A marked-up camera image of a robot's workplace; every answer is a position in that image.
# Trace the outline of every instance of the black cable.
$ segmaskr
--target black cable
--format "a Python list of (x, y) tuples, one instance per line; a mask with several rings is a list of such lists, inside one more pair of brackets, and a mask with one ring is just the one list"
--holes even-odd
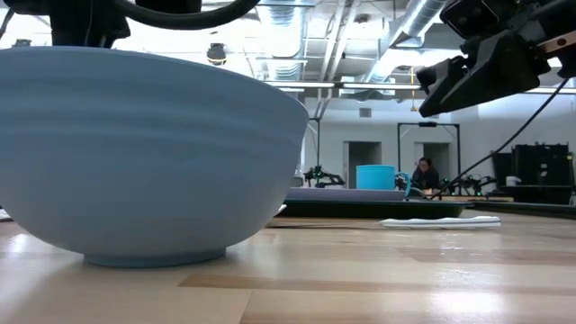
[(522, 125), (522, 127), (520, 127), (515, 133), (514, 135), (512, 135), (506, 142), (504, 142), (504, 144), (502, 144), (502, 146), (500, 146), (499, 148), (497, 148), (496, 150), (492, 151), (488, 156), (482, 158), (480, 161), (474, 163), (472, 166), (468, 167), (467, 169), (465, 169), (460, 175), (458, 175), (456, 178), (454, 178), (452, 181), (450, 181), (450, 183), (448, 183), (447, 185), (444, 186), (444, 188), (442, 188), (439, 192), (433, 194), (432, 196), (430, 196), (428, 199), (432, 200), (436, 197), (438, 197), (440, 194), (442, 194), (442, 192), (444, 190), (446, 190), (447, 188), (449, 188), (451, 185), (453, 185), (454, 183), (456, 183), (462, 176), (465, 176), (468, 172), (470, 172), (472, 169), (474, 169), (475, 167), (479, 166), (480, 164), (484, 163), (484, 161), (488, 160), (489, 158), (492, 158), (493, 156), (495, 156), (496, 154), (500, 153), (506, 146), (508, 146), (512, 140), (514, 140), (518, 135), (520, 135), (520, 133), (526, 128), (528, 127), (528, 125), (530, 124), (530, 122), (532, 122), (534, 120), (534, 118), (536, 118), (544, 108), (546, 108), (546, 106), (558, 95), (558, 93), (560, 93), (560, 90), (562, 90), (562, 88), (564, 88), (564, 86), (566, 86), (566, 84), (568, 83), (569, 79), (564, 79), (560, 85), (558, 85), (558, 87), (556, 88), (556, 90), (548, 97), (548, 99), (546, 99), (546, 101), (544, 103), (542, 103), (542, 105), (540, 106), (540, 108), (538, 108), (538, 110), (536, 110), (532, 116), (530, 118), (528, 118), (528, 120), (524, 123), (524, 125)]
[(8, 23), (12, 20), (12, 17), (14, 17), (14, 10), (12, 8), (10, 8), (10, 9), (8, 9), (8, 12), (4, 16), (4, 21), (2, 22), (2, 27), (0, 27), (0, 40), (2, 39), (2, 36), (4, 36), (4, 34), (6, 33), (6, 29), (8, 28)]
[(233, 22), (250, 12), (260, 0), (235, 0), (233, 3), (203, 13), (160, 13), (129, 0), (113, 0), (122, 13), (139, 23), (181, 31), (198, 31)]

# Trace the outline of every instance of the blue bucket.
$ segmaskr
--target blue bucket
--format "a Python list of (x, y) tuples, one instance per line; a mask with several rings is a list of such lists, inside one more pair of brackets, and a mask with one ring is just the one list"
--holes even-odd
[(394, 190), (396, 176), (406, 179), (406, 195), (410, 192), (410, 176), (407, 173), (396, 173), (394, 166), (357, 166), (356, 189)]

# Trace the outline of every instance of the wooden table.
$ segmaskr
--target wooden table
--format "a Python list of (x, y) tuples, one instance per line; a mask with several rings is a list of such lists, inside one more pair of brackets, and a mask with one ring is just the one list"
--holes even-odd
[(497, 230), (275, 219), (322, 226), (157, 270), (85, 265), (0, 223), (0, 323), (575, 323), (576, 222), (501, 217)]

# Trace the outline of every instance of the woman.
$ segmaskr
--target woman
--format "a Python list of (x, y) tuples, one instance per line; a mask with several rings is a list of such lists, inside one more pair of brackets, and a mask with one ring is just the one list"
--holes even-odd
[(418, 161), (418, 167), (412, 175), (412, 183), (418, 189), (439, 189), (440, 175), (432, 166), (432, 160), (423, 157)]

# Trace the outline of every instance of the doorway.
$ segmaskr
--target doorway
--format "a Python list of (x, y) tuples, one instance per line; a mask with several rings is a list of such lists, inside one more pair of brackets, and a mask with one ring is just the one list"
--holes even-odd
[(450, 143), (423, 143), (423, 156), (430, 158), (440, 179), (451, 178)]
[(344, 181), (346, 181), (346, 188), (356, 189), (356, 167), (381, 163), (381, 142), (345, 141)]

